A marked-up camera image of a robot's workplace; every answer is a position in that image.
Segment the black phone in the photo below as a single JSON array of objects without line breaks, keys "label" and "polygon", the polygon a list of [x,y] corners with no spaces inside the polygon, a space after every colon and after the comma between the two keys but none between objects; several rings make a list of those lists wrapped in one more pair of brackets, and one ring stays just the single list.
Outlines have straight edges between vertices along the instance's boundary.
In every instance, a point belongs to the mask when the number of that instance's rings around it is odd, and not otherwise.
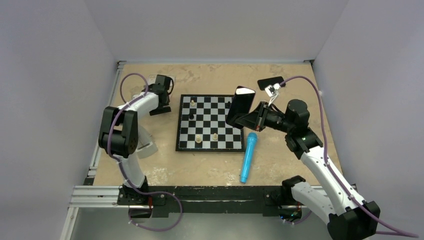
[{"label": "black phone", "polygon": [[257,81],[258,87],[261,91],[264,91],[268,86],[273,86],[275,84],[281,84],[284,82],[282,76],[274,76],[270,78],[264,78]]}]

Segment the white phone case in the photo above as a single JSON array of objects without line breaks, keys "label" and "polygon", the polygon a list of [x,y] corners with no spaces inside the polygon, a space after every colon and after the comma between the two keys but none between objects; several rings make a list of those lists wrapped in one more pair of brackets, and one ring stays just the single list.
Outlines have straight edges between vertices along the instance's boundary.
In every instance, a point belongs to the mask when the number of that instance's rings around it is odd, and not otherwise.
[{"label": "white phone case", "polygon": [[[176,81],[176,77],[174,75],[167,75],[168,77],[170,77],[172,79],[172,81],[170,82],[170,88],[173,86],[173,83]],[[157,74],[150,74],[147,77],[147,81],[148,84],[154,84],[156,82],[156,78],[157,78]]]}]

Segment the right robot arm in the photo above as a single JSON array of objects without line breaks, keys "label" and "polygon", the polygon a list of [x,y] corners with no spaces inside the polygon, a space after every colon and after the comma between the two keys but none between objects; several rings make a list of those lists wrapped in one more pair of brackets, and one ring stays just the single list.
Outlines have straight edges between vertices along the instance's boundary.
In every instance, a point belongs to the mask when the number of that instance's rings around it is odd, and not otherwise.
[{"label": "right robot arm", "polygon": [[324,152],[324,145],[309,127],[307,104],[299,99],[288,102],[285,112],[272,110],[260,102],[251,111],[252,99],[234,96],[226,122],[238,129],[257,132],[266,127],[285,133],[289,150],[313,173],[325,193],[314,190],[297,175],[281,184],[280,196],[288,204],[295,201],[308,207],[327,227],[333,240],[363,240],[377,232],[380,208],[366,201],[341,176]]}]

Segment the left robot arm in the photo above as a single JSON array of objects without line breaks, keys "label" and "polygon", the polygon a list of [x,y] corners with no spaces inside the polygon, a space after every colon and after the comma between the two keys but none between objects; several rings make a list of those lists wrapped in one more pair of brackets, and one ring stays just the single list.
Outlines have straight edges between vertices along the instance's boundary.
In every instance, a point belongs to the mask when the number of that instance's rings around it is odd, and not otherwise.
[{"label": "left robot arm", "polygon": [[141,93],[118,107],[104,109],[98,136],[98,146],[113,158],[120,170],[123,184],[119,191],[120,205],[153,205],[153,193],[142,172],[139,160],[152,156],[158,147],[139,120],[171,112],[170,95],[174,79],[158,74],[153,83],[146,83]]}]

